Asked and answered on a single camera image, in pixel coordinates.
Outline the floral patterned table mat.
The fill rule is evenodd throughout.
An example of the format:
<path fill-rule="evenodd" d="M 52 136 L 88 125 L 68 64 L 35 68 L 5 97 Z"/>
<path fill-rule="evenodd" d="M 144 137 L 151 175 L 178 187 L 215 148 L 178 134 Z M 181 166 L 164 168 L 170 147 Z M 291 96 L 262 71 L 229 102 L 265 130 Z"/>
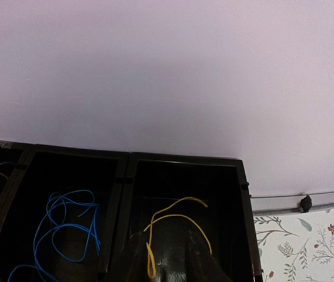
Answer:
<path fill-rule="evenodd" d="M 334 209 L 254 218 L 264 281 L 334 281 Z"/>

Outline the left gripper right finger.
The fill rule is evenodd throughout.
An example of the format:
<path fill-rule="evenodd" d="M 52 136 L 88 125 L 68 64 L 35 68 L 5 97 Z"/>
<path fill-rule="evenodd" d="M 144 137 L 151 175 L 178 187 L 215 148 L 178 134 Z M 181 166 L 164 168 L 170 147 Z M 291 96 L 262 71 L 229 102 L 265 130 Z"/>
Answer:
<path fill-rule="evenodd" d="M 232 281 L 210 254 L 203 237 L 188 231 L 185 247 L 187 281 Z"/>

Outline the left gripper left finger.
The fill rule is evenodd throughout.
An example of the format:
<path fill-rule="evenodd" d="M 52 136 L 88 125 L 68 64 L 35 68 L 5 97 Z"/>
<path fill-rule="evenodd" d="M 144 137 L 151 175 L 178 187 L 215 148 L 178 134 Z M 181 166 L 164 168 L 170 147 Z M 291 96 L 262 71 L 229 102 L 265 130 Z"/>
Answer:
<path fill-rule="evenodd" d="M 147 273 L 148 235 L 134 233 L 112 266 L 112 281 L 153 281 Z"/>

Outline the black compartment storage bin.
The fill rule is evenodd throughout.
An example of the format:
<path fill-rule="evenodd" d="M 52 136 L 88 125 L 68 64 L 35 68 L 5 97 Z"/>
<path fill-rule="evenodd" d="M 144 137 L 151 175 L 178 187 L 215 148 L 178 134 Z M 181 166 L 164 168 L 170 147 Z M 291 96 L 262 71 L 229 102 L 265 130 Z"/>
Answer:
<path fill-rule="evenodd" d="M 0 281 L 112 281 L 134 233 L 153 281 L 187 281 L 188 231 L 262 281 L 242 161 L 0 141 Z"/>

